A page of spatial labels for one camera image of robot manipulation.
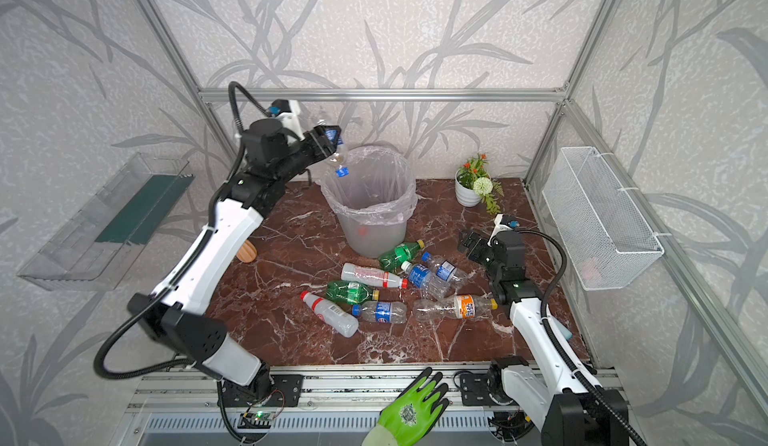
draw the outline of red marble surface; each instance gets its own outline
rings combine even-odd
[[[520,180],[502,180],[502,210],[521,226],[536,226]],[[492,320],[444,318],[419,323],[410,316],[418,290],[381,290],[382,301],[402,301],[408,322],[385,325],[360,321],[351,338],[335,333],[300,299],[304,290],[322,293],[340,278],[344,262],[377,266],[378,261],[357,255],[344,240],[336,216],[320,187],[294,182],[269,217],[251,236],[257,259],[243,264],[235,259],[214,294],[208,315],[227,324],[230,334],[248,351],[273,365],[358,364],[390,362],[486,361],[509,355],[533,359],[520,333],[501,309]],[[490,295],[480,265],[456,251],[459,230],[473,228],[490,235],[492,218],[482,205],[464,208],[456,201],[453,180],[418,180],[419,199],[408,221],[406,240],[423,239],[427,251],[444,256],[471,276],[461,294]],[[526,235],[528,277],[546,286],[554,269],[544,240]],[[552,313],[574,333],[570,343],[580,358],[588,354],[559,288],[550,300]]]

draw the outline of potted plant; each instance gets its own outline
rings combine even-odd
[[[477,154],[462,164],[456,171],[456,200],[459,204],[471,207],[483,201],[488,214],[494,216],[502,209],[498,206],[494,195],[504,197],[502,185],[491,180],[485,171],[488,159],[485,154]]]

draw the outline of white metal basket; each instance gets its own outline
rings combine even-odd
[[[584,289],[623,288],[664,254],[595,148],[561,148],[542,193]]]

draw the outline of wallpaper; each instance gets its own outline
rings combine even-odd
[[[529,184],[539,225],[558,240],[542,188],[565,146],[584,146],[568,120]],[[768,444],[768,424],[661,262],[627,288],[590,292],[569,266],[562,287],[595,364],[617,369],[648,444]]]
[[[108,444],[136,381],[92,373],[134,292],[205,222],[228,161],[132,0],[0,0],[0,444]],[[47,292],[21,266],[136,152],[196,179],[112,292]],[[138,329],[112,368],[168,359]]]
[[[577,100],[768,361],[768,0],[624,0]]]
[[[263,88],[554,88],[564,84],[600,0],[157,2],[203,87],[238,80]],[[355,144],[395,145],[418,177],[447,178],[478,150],[503,153],[504,165],[532,157],[554,106],[306,108],[342,122]]]

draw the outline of glove cuff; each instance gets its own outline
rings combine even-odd
[[[398,446],[398,444],[389,429],[377,424],[362,441],[362,446]]]

